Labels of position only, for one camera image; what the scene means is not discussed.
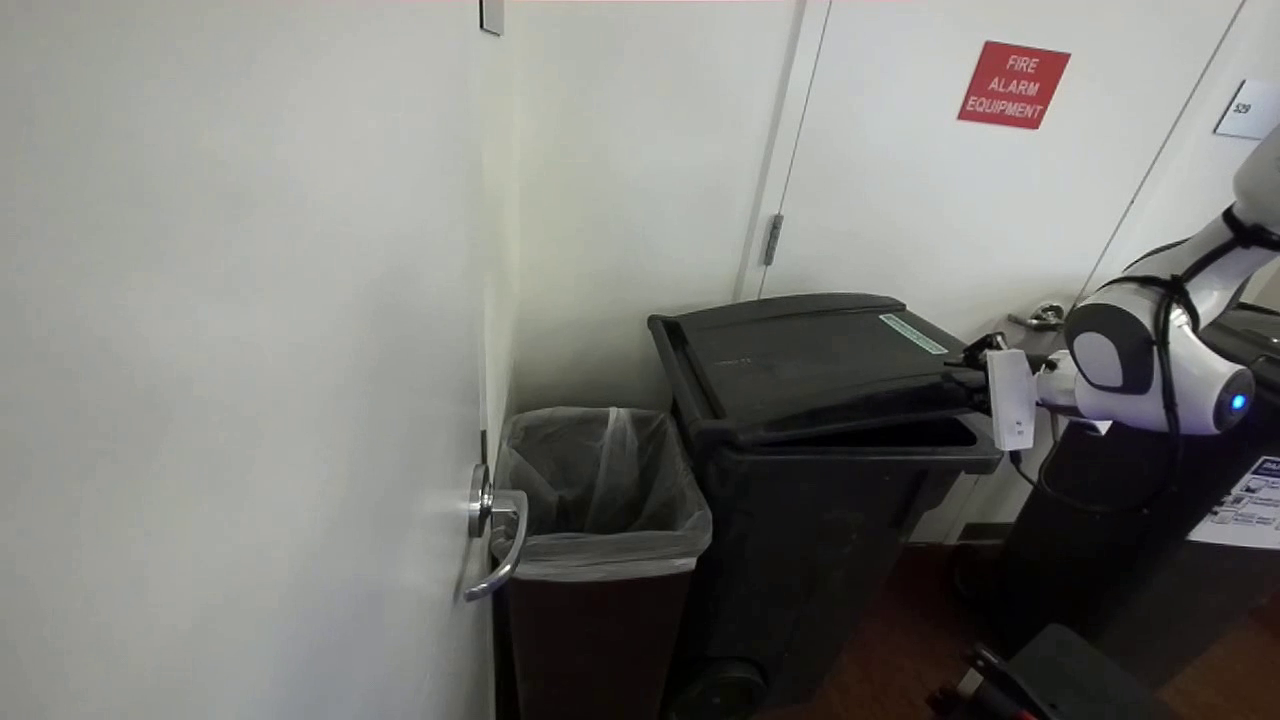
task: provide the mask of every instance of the bin lid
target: bin lid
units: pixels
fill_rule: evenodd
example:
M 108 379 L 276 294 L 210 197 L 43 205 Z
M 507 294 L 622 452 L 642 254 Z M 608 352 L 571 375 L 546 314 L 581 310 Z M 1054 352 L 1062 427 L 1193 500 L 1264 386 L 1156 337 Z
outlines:
M 889 297 L 784 297 L 655 315 L 692 438 L 777 446 L 967 411 L 960 341 Z

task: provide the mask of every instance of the plastic trash bag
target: plastic trash bag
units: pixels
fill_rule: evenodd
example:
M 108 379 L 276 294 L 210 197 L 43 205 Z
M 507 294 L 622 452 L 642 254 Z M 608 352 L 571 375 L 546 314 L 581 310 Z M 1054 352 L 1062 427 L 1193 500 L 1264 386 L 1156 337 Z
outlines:
M 712 544 L 681 438 L 662 411 L 544 408 L 507 419 L 494 490 L 526 494 L 514 581 L 640 581 L 692 573 Z

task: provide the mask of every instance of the door hinge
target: door hinge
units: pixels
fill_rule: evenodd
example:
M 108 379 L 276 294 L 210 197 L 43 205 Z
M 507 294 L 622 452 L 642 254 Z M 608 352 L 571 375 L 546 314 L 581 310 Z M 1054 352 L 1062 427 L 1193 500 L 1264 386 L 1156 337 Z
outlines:
M 777 218 L 768 218 L 768 236 L 764 236 L 764 255 L 759 255 L 759 266 L 764 267 L 773 267 L 773 262 L 777 262 L 777 246 L 784 241 L 784 211 L 777 211 Z

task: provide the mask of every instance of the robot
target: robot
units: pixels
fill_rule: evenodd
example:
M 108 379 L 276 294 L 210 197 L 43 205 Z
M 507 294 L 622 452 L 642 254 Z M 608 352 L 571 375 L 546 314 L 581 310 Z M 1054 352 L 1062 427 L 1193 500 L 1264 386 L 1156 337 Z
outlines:
M 1223 218 L 1138 255 L 1062 315 L 1068 349 L 1038 370 L 1038 403 L 1143 432 L 1231 432 L 1255 401 L 1255 379 L 1211 352 L 1198 330 L 1274 254 L 1280 129 L 1235 173 L 1235 205 Z

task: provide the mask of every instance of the floor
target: floor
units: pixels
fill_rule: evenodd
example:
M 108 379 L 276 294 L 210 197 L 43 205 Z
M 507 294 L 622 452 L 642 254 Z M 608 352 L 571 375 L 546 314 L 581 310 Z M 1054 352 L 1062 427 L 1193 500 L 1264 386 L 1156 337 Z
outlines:
M 913 553 L 816 701 L 764 720 L 930 720 L 924 695 L 960 675 L 972 642 L 972 625 L 945 593 L 945 553 Z M 1280 720 L 1274 669 L 1280 607 L 1268 607 L 1240 620 L 1160 695 L 1183 720 Z

